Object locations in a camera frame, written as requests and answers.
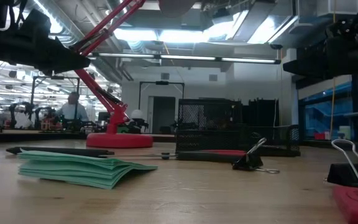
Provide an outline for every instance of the man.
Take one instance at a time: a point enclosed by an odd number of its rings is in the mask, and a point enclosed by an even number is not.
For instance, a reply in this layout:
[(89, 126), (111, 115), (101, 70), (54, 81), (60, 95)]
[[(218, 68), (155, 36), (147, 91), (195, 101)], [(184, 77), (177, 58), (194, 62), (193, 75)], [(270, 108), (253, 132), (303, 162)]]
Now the man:
[[(77, 92), (71, 92), (68, 95), (68, 103), (65, 103), (62, 108), (56, 111), (57, 116), (64, 115), (65, 119), (74, 119), (75, 114), (75, 105), (80, 98)], [(81, 119), (82, 121), (88, 121), (88, 115), (86, 114), (85, 107), (81, 104), (78, 104), (77, 107), (77, 118)]]

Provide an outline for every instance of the paper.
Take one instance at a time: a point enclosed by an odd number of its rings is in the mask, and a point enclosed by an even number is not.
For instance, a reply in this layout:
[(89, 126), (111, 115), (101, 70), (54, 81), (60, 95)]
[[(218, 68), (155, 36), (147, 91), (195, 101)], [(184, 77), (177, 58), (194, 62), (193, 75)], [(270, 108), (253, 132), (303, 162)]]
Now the paper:
[(19, 168), (20, 175), (42, 179), (62, 180), (71, 184), (112, 189), (132, 170), (155, 170), (157, 166), (145, 166), (119, 159), (103, 159), (55, 152), (22, 151), (20, 159), (29, 160)]

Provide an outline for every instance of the black mesh desk organizer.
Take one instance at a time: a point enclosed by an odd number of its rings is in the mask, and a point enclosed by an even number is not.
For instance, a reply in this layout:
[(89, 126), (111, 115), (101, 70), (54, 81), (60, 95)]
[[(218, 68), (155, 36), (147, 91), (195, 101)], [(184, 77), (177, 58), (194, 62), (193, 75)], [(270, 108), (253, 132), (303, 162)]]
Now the black mesh desk organizer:
[(248, 151), (260, 138), (260, 156), (300, 156), (297, 125), (251, 127), (242, 124), (242, 105), (231, 100), (179, 100), (177, 152), (208, 149)]

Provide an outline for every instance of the doorway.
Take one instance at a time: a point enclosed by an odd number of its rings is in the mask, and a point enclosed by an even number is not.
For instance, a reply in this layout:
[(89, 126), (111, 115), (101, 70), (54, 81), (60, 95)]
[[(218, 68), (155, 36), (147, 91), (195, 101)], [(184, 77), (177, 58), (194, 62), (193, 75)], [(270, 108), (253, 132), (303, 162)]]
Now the doorway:
[(154, 96), (152, 132), (154, 134), (171, 134), (175, 122), (175, 97)]

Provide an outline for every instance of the desk surface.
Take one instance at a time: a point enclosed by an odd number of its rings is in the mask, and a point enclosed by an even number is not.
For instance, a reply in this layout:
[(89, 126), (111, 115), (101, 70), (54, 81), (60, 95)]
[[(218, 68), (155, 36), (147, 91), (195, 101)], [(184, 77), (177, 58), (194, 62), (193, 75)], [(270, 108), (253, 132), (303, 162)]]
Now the desk surface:
[[(345, 223), (323, 183), (329, 165), (345, 162), (339, 152), (304, 147), (302, 157), (264, 157), (281, 174), (231, 170), (229, 164), (126, 159), (158, 165), (113, 190), (17, 175), (23, 163), (4, 150), (12, 146), (84, 148), (84, 141), (0, 144), (0, 223)], [(116, 154), (173, 152), (171, 143)]]

